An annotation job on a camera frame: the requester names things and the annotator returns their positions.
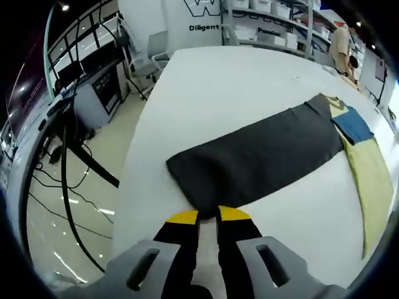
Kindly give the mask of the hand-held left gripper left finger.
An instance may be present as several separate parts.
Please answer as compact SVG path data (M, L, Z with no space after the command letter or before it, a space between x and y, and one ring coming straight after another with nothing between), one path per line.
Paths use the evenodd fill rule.
M152 240L141 240L111 260L105 272L117 298L183 298L198 249L198 211L171 216Z

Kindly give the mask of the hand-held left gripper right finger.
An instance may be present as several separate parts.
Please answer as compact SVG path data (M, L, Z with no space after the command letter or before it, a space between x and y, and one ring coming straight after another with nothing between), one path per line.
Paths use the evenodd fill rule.
M249 214L219 206L219 265L228 298L309 298L303 258L263 237Z

